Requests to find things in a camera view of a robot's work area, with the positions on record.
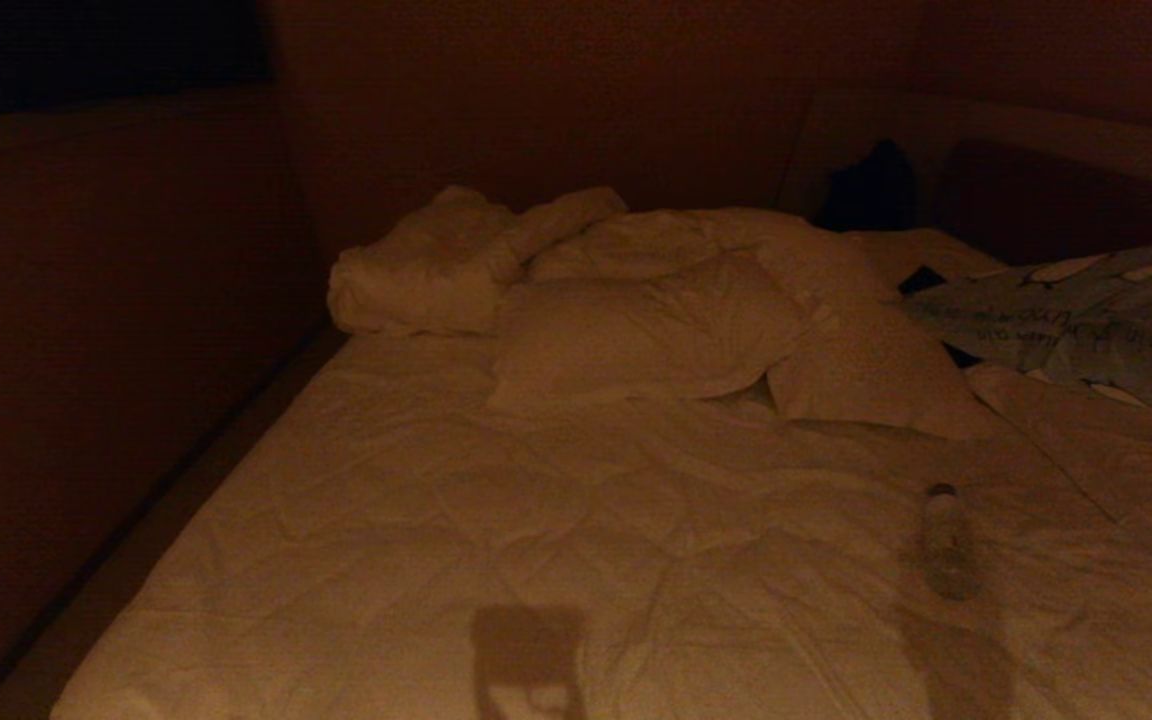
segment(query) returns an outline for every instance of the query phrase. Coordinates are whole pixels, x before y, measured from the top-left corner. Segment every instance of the window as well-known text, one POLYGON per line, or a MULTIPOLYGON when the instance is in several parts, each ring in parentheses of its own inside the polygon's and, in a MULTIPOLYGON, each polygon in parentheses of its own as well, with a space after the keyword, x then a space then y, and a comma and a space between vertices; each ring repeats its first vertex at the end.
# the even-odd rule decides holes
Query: window
POLYGON ((270 77, 257 0, 0 0, 0 150, 227 103, 270 77))

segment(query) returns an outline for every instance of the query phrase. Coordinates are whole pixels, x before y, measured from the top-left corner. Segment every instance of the headboard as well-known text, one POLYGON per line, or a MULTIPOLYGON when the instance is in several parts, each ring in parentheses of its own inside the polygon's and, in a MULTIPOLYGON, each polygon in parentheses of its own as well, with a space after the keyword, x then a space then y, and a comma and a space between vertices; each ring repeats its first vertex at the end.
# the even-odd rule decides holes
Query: headboard
POLYGON ((1000 260, 1029 264, 1152 243, 1152 181, 993 141, 963 141, 932 222, 1000 260))
POLYGON ((919 219, 1014 264, 1152 243, 1152 128, 890 90, 814 97, 776 205, 812 215, 829 172, 892 138, 919 219))

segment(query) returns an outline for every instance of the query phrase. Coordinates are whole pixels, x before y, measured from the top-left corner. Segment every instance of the brown wall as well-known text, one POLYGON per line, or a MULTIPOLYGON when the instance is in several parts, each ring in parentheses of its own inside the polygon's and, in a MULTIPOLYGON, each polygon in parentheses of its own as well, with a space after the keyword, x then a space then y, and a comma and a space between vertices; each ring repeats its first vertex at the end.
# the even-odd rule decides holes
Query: brown wall
POLYGON ((0 655, 321 316, 273 105, 0 154, 0 655))
POLYGON ((1152 0, 929 0, 910 85, 1152 126, 1152 0))
POLYGON ((328 256, 449 182, 771 204, 813 88, 900 86, 924 0, 271 0, 328 256))

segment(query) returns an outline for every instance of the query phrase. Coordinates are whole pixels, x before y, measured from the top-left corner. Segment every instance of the dark bag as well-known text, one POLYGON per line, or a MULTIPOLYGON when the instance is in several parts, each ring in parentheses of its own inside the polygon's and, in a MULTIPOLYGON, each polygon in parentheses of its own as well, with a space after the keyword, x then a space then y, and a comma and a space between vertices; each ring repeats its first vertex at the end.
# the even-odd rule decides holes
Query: dark bag
POLYGON ((916 211, 914 167, 895 142, 882 141, 861 162, 831 173, 829 196, 812 223, 832 232, 905 232, 916 211))

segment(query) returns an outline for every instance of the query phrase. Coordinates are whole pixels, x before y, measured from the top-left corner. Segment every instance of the wrinkled sheet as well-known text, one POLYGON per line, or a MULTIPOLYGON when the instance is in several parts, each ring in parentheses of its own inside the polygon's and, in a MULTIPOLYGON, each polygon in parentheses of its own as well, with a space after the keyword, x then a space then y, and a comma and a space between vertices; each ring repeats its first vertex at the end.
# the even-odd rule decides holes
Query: wrinkled sheet
POLYGON ((1084 396, 988 363, 973 366, 968 379, 978 397, 1152 552, 1152 407, 1084 396))
MULTIPOLYGON (((483 692, 492 682, 566 682, 568 715, 590 719, 1152 717, 1152 556, 1001 420, 945 441, 788 424, 749 393, 524 420, 484 409, 493 354, 468 338, 349 342, 52 717, 518 705, 483 692), (916 561, 938 482, 973 523, 972 601, 941 600, 916 561), (520 607, 576 617, 575 637, 554 634, 575 650, 515 638, 521 669, 493 675, 483 657, 500 652, 475 628, 520 607)), ((508 717, 561 717, 547 697, 508 717)))

